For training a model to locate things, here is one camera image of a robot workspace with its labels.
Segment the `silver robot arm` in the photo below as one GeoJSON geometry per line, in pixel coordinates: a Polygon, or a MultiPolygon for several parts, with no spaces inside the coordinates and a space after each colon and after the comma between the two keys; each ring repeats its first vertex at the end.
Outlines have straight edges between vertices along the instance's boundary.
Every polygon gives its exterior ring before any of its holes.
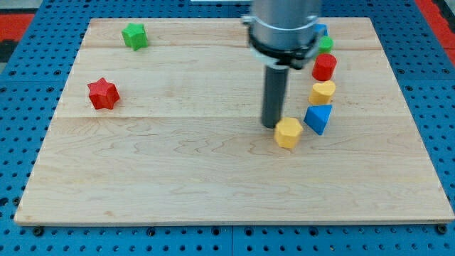
{"type": "Polygon", "coordinates": [[[253,0],[242,17],[253,56],[270,68],[301,70],[317,53],[321,0],[253,0]]]}

